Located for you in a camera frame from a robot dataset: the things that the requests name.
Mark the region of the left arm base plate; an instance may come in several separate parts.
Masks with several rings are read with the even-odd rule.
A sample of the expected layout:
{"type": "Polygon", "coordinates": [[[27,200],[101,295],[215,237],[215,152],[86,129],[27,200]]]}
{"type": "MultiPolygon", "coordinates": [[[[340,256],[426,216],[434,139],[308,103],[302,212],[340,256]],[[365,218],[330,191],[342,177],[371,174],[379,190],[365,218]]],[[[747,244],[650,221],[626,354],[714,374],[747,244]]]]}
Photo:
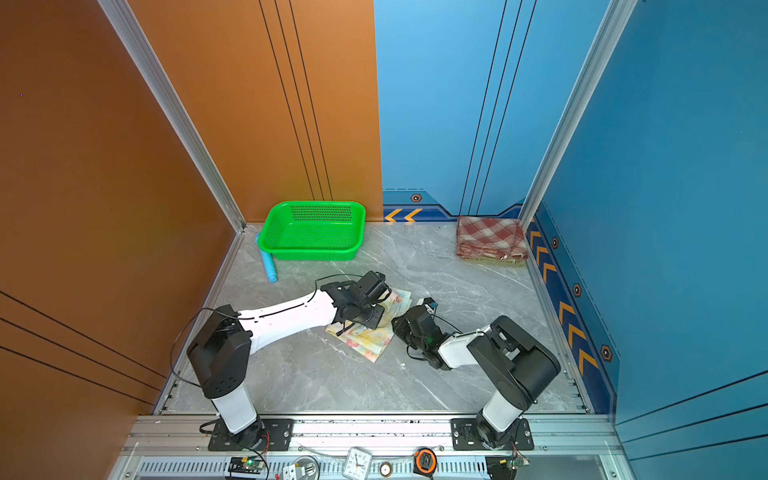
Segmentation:
{"type": "Polygon", "coordinates": [[[217,418],[202,424],[199,431],[209,436],[209,451],[285,452],[289,450],[294,424],[291,418],[259,417],[251,426],[233,434],[224,420],[217,418]]]}

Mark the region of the olive green skirt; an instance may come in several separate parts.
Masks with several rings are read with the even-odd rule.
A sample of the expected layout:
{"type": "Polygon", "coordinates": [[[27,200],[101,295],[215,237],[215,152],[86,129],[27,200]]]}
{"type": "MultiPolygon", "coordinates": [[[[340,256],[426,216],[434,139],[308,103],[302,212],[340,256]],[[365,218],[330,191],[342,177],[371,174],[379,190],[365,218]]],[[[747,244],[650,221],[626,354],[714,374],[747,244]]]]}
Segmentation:
{"type": "Polygon", "coordinates": [[[467,258],[466,262],[469,262],[470,264],[477,264],[477,265],[485,265],[485,266],[500,266],[500,267],[514,267],[519,268],[522,267],[526,260],[525,259],[497,259],[497,258],[491,258],[491,257],[477,257],[477,258],[467,258]]]}

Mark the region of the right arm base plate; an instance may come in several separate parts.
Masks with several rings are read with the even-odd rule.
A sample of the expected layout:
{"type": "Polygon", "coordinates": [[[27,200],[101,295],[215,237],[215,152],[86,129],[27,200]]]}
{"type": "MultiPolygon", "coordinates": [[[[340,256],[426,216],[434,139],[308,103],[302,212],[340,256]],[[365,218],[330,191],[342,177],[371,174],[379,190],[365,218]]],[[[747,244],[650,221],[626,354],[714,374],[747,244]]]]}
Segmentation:
{"type": "Polygon", "coordinates": [[[504,431],[495,430],[482,416],[450,420],[453,448],[470,450],[533,451],[533,436],[527,419],[518,418],[504,431]]]}

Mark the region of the cream yellow cloth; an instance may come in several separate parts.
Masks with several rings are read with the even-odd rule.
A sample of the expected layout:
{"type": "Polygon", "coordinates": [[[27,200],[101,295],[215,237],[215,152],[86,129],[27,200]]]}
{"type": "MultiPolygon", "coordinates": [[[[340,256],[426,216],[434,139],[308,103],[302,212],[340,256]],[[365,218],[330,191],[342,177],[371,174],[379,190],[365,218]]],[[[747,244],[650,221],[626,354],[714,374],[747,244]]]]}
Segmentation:
{"type": "Polygon", "coordinates": [[[412,301],[410,291],[395,288],[390,297],[383,302],[384,313],[376,329],[351,324],[349,330],[338,336],[337,333],[342,326],[332,324],[325,328],[325,332],[332,339],[341,341],[369,361],[375,362],[394,337],[392,320],[403,315],[410,308],[412,301]]]}

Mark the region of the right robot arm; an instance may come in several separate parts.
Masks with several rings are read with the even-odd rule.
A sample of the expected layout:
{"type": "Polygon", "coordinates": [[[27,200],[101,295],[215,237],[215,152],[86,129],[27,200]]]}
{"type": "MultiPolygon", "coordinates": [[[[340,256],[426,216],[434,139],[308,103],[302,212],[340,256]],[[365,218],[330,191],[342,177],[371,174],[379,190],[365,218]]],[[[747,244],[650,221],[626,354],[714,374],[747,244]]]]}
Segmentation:
{"type": "Polygon", "coordinates": [[[392,320],[393,332],[437,370],[479,366],[495,392],[476,416],[477,437],[489,449],[511,447],[514,423],[559,375],[559,361],[507,316],[483,329],[451,335],[435,318],[432,304],[418,304],[392,320]]]}

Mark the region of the red plaid skirt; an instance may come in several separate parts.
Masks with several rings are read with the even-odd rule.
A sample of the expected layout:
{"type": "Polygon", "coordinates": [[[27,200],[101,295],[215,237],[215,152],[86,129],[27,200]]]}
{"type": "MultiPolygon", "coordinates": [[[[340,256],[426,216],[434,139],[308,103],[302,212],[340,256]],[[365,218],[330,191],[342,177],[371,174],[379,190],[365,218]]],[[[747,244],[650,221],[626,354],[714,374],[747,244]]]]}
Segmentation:
{"type": "Polygon", "coordinates": [[[456,255],[464,259],[524,261],[528,254],[522,225],[518,219],[460,216],[456,255]]]}

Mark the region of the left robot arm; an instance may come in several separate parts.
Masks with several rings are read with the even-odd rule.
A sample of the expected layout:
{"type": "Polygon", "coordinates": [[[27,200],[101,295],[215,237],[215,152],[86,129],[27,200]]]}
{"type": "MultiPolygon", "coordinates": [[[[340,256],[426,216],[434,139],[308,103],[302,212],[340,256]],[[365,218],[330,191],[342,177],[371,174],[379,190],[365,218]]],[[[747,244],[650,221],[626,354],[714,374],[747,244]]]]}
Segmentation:
{"type": "Polygon", "coordinates": [[[251,358],[260,350],[300,332],[338,324],[375,329],[384,316],[383,302],[392,294],[383,273],[368,271],[341,280],[338,275],[315,282],[312,292],[273,306],[235,310],[214,308],[186,349],[195,384],[212,402],[218,419],[209,434],[211,450],[267,447],[268,427],[258,413],[246,380],[251,358]]]}

